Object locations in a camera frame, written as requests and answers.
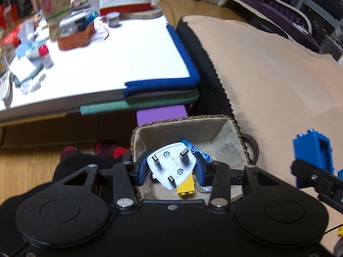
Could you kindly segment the beige blanket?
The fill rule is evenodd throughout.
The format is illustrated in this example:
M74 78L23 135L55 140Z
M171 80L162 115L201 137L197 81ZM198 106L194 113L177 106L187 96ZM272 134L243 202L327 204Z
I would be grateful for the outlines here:
M213 64L241 131L257 141L261 168L294 184L293 141L314 129L330 139L334 169L342 169L342 67L332 56L240 21L181 23Z

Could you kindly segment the small grey jar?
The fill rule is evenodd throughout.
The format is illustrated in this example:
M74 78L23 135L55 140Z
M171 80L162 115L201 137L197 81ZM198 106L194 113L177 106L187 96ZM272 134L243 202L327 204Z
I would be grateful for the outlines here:
M110 12L106 15L107 24L110 28L117 27L120 21L119 12Z

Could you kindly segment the woven fabric-lined basket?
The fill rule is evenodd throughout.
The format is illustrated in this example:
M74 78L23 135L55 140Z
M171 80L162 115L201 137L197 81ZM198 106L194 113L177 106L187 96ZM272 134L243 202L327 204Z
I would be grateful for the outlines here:
M245 165L255 165L259 157L256 140L241 133L234 119L225 115L201 115L137 127L131 137L133 160L138 160L145 151L155 151L183 139L210 155L212 161L221 161L232 169L243 170Z

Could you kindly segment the blue folded mat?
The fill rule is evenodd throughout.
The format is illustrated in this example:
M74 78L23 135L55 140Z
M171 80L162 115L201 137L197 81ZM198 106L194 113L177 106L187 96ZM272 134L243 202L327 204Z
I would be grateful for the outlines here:
M190 54L169 24L152 26L143 34L144 45L134 51L124 83L124 97L197 89L200 76Z

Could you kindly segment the yellow toy brick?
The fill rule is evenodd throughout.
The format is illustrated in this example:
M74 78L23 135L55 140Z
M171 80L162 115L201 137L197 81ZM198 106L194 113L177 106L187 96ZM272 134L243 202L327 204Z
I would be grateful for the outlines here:
M179 196L187 196L194 194L195 191L195 183L193 179L193 174L189 174L186 180L183 181L182 184L180 184L177 187L177 194Z

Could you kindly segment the white travel plug adapter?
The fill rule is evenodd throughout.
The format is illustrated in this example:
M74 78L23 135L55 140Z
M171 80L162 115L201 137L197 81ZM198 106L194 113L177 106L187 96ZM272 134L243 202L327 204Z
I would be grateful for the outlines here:
M174 190L192 174L197 159L184 143L177 142L152 152L147 163L157 180L168 190Z

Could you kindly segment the brown leather organizer tray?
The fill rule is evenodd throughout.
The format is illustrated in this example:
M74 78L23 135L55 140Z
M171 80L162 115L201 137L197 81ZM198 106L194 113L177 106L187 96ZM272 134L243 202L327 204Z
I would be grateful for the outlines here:
M95 34L94 23L92 22L83 31L71 34L66 37L57 38L57 45L60 51L68 51L75 48L82 48L90 44L91 37Z

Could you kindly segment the cardboard box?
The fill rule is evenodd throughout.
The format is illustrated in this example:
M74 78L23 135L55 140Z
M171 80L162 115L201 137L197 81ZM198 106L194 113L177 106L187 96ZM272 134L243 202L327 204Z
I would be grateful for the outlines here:
M70 13L71 0L34 0L48 23L58 23Z

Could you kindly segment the green folded mat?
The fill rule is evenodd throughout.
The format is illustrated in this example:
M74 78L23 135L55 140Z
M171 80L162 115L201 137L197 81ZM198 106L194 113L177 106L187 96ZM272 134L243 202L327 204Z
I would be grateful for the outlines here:
M117 100L113 102L96 103L93 105L80 106L80 113L84 115L93 115L100 113L110 113L116 111L131 111L141 109L151 109L156 107L187 105L198 100L199 92L194 90L186 93L175 93L172 95L132 98Z

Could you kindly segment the purple sofa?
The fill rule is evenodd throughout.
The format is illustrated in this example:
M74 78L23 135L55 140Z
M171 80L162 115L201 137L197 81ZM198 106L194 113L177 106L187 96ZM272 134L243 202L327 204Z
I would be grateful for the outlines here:
M342 59L342 0L220 0L218 5L228 2L248 10L256 28Z

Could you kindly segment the blue mint bottle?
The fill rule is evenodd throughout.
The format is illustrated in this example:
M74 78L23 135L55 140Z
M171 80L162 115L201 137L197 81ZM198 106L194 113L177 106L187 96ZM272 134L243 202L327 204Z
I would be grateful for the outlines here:
M203 158L205 159L206 162L209 162L211 160L211 156L206 154L203 150L201 150L200 148L198 148L196 145L194 145L193 143L191 143L188 140L183 139L181 141L186 147L187 149L189 149L189 151L191 151L193 154L195 154L196 152L199 152L201 154L201 156L203 156Z

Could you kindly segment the round metal tin lid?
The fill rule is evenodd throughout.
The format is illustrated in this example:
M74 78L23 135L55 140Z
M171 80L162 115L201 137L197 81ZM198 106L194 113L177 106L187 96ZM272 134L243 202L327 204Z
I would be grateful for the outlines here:
M200 185L197 185L195 188L200 193L209 193L209 192L212 191L212 187L211 186L200 186Z

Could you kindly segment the yellow square frame toy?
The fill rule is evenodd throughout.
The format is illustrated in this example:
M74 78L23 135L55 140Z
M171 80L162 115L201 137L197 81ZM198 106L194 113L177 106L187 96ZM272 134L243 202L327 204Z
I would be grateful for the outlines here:
M337 230L337 236L342 237L343 236L343 226L339 227Z

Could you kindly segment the purple box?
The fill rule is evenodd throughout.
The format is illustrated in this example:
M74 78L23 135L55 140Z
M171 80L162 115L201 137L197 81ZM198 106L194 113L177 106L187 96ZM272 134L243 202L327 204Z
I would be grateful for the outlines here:
M139 110L137 111L137 125L140 127L144 124L183 117L188 117L187 110L184 105Z

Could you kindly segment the red-capped white bottle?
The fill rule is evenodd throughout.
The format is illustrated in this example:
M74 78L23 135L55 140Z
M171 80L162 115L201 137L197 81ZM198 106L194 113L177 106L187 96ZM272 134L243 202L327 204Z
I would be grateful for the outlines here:
M51 59L48 47L45 44L41 45L38 48L38 53L39 53L39 56L42 59L43 66L46 69L50 69L53 66L53 61Z

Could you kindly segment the blue toy brick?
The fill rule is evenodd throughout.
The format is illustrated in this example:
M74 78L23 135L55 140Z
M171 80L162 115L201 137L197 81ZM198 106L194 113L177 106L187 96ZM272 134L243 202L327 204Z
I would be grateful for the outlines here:
M314 129L308 129L306 133L300 133L293 140L294 162L291 173L296 177L296 187L299 189L310 186L309 180L301 178L299 171L303 166L299 163L306 162L327 173L334 174L332 162L332 148L330 139Z

